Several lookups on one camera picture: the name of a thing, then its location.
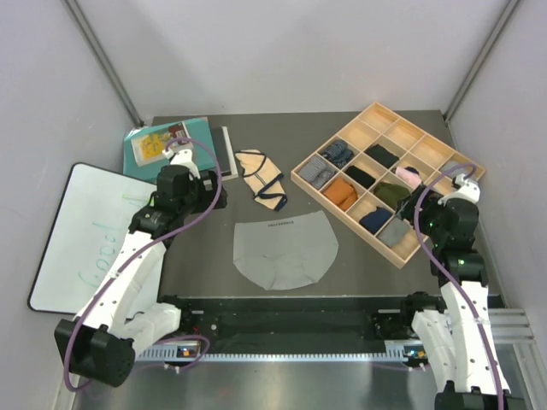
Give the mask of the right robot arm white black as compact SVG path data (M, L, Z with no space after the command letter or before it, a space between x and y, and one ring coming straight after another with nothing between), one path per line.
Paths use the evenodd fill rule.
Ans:
M488 312L488 276L474 248L479 189L442 196L421 185L401 201L430 260L441 296L412 295L399 316L401 332L419 338L437 385L437 409L523 409L512 395L494 349Z

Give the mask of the navy blue rolled garment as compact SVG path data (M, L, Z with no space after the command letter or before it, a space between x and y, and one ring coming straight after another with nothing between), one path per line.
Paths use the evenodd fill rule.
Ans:
M391 211L377 207L374 211L362 216L359 224L371 234L375 234L391 217Z

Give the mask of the grey underwear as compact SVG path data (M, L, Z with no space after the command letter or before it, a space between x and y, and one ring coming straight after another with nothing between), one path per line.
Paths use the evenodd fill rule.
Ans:
M233 264L264 290L316 284L337 254L338 239L322 211L234 227Z

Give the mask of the orange rolled garment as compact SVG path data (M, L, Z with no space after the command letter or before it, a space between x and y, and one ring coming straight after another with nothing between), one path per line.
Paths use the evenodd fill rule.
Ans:
M342 178L335 178L323 191L323 195L342 211L347 211L358 198L354 186Z

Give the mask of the dark grey book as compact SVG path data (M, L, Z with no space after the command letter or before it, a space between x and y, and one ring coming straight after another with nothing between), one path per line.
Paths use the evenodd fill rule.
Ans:
M238 177L236 158L232 149L232 142L226 126L211 130L217 160L221 166L222 180Z

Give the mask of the whiteboard black frame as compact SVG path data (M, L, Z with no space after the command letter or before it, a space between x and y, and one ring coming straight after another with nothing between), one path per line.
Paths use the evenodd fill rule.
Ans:
M36 312L76 314L121 251L133 215L156 187L99 167L72 166L28 298Z

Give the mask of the striped grey rolled garment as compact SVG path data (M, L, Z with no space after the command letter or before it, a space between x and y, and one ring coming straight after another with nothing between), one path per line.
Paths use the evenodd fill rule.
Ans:
M335 172L326 161L317 155L312 156L297 172L297 175L319 190Z

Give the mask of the pink rolled garment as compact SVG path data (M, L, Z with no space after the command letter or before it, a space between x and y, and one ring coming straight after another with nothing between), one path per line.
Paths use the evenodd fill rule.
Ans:
M421 176L418 173L415 173L411 170L408 170L403 167L396 167L395 174L413 190L418 188L422 184Z

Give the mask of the black rolled garment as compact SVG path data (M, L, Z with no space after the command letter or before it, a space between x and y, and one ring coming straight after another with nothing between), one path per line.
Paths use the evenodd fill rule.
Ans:
M370 188L375 182L376 178L363 171L359 167L350 166L345 170L345 173L353 180L355 180L364 189Z
M379 144L370 146L364 153L387 169L391 169L399 161L397 155L392 154L388 149Z

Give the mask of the beige underwear navy trim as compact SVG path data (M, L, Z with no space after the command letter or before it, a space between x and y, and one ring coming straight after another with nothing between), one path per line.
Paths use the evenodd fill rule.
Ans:
M284 174L272 160L257 149L235 153L242 168L242 178L253 193L253 200L262 206L279 212L288 202L281 184Z

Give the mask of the small illustrated paperback book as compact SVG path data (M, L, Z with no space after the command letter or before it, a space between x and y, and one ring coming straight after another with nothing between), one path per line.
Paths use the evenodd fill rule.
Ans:
M148 133L132 137L131 146L136 164L143 167L164 160L163 151L168 143L176 138L187 138L186 128L182 122L160 127L156 131L149 128Z

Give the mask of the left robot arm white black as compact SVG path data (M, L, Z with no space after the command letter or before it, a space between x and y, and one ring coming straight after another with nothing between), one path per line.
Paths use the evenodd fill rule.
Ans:
M133 215L120 253L93 297L74 319L63 319L56 326L54 337L69 391L78 391L70 380L73 375L118 387L146 349L168 334L181 339L193 331L192 316L165 302L154 303L136 319L126 317L173 239L226 206L221 176L211 171L209 177L212 187L207 189L201 174L187 165L163 167L155 190Z

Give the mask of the black rolled garment middle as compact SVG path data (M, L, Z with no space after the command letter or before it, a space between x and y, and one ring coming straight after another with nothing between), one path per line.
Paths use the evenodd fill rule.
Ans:
M370 188L375 182L376 178L363 171L359 167L350 166L345 170L345 173L353 180L355 180L364 189Z

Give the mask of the navy patterned rolled garment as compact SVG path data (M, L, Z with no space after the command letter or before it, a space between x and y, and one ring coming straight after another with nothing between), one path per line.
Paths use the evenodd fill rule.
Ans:
M355 156L348 144L342 139L332 142L320 152L320 155L338 169L345 167Z

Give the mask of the wooden compartment tray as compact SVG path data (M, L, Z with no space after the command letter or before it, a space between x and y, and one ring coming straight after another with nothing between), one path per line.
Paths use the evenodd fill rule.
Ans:
M342 169L338 169L320 155L324 148L337 139L344 140L355 154L354 158ZM383 167L364 153L367 148L375 144L382 145L399 157L399 161L391 169ZM300 168L315 155L322 157L335 172L319 190L297 175ZM379 182L386 182L405 186L410 190L411 187L396 176L396 167L412 167L421 176L423 183L431 183L441 174L439 169L447 161L458 161L462 164L470 162L470 159L414 123L404 119L400 114L379 102L373 102L298 164L291 171L291 180L390 263L401 269L418 252L420 245L413 228L410 228L403 240L393 248L387 247L377 238L381 230L395 218L395 210L375 196L373 188ZM356 166L366 171L376 178L376 182L370 188L364 189L345 173L345 170L350 166ZM344 179L356 189L357 201L347 211L342 211L323 195L323 191L335 178ZM359 224L359 220L377 207L390 210L391 217L373 235Z

